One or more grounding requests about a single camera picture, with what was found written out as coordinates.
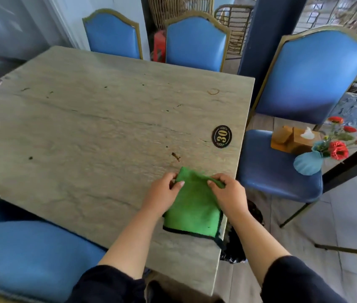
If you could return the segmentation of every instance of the green cloth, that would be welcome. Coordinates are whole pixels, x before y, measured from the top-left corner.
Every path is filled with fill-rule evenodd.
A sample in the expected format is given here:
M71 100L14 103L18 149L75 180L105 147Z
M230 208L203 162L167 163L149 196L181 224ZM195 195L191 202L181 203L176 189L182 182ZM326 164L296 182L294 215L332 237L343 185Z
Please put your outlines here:
M167 231L198 237L218 238L223 214L207 180L218 187L225 185L186 167L182 167L176 182L185 181L176 201L164 214L163 228Z

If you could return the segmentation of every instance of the black sleeve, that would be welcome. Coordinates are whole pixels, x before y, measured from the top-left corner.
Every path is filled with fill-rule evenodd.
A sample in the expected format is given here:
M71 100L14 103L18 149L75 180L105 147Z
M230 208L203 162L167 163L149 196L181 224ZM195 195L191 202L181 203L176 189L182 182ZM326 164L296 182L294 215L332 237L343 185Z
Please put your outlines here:
M145 303L145 281L134 280L114 267L95 266L73 287L66 303Z
M274 261L262 284L264 303L347 303L303 261L284 256Z

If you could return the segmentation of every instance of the person's left hand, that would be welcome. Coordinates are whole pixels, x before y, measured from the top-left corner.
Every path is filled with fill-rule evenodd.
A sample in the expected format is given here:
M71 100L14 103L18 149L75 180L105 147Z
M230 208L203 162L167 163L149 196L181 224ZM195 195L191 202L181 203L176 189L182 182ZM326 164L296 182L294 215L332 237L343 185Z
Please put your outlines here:
M155 180L142 203L141 210L160 218L173 205L184 181L173 184L177 173L167 172Z

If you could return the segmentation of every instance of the wooden tissue box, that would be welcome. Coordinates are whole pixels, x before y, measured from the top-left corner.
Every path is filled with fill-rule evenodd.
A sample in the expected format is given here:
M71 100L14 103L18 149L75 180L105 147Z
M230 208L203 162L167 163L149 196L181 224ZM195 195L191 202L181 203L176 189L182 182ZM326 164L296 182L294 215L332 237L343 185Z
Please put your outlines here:
M295 155L310 152L312 151L313 144L321 140L320 133L312 132L315 137L313 139L305 139L301 137L304 132L304 129L283 126L273 132L271 137L271 147Z

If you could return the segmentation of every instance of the table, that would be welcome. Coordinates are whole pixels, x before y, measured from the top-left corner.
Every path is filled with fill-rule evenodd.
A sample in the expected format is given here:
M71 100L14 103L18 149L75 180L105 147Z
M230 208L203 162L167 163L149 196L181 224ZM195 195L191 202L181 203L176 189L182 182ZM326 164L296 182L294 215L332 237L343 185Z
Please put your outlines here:
M235 176L253 83L52 47L0 86L0 197L109 247L164 172ZM219 125L233 134L223 149ZM161 227L146 265L211 294L219 248Z

